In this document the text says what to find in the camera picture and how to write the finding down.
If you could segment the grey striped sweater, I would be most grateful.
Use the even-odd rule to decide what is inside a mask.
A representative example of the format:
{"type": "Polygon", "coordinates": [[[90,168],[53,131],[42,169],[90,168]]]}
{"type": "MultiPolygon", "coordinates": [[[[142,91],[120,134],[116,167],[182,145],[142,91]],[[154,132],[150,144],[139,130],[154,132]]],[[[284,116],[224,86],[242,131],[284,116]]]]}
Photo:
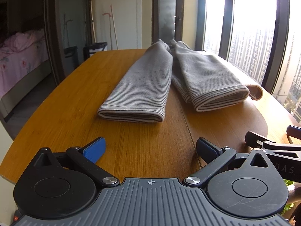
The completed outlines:
{"type": "Polygon", "coordinates": [[[197,112],[258,101],[263,89],[219,56],[192,50],[182,41],[151,45],[126,72],[98,109],[105,119],[162,122],[169,88],[174,85],[197,112]]]}

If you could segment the white bin black lid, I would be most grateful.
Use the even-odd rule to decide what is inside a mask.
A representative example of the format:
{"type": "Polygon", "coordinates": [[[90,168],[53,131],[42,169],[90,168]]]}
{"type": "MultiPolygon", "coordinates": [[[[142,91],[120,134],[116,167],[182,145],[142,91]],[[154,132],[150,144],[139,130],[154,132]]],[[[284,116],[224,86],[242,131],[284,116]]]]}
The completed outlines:
{"type": "Polygon", "coordinates": [[[83,48],[84,61],[93,56],[97,52],[103,52],[107,50],[107,42],[93,43],[92,45],[83,48]]]}

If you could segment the pink floral bed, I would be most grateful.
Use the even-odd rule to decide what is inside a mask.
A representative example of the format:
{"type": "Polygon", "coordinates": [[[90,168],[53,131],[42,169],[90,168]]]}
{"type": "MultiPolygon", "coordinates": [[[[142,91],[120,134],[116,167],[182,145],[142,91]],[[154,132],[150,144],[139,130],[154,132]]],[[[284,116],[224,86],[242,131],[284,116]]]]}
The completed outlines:
{"type": "Polygon", "coordinates": [[[1,43],[1,97],[36,69],[51,72],[44,29],[17,32],[1,43]]]}

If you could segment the dark framed frosted window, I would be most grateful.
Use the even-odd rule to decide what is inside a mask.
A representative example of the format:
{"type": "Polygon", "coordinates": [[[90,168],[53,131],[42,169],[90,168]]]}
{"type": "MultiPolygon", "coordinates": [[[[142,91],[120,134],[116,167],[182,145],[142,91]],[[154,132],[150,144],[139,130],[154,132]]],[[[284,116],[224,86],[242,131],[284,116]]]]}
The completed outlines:
{"type": "Polygon", "coordinates": [[[153,0],[152,3],[152,43],[163,40],[182,40],[184,0],[153,0]]]}

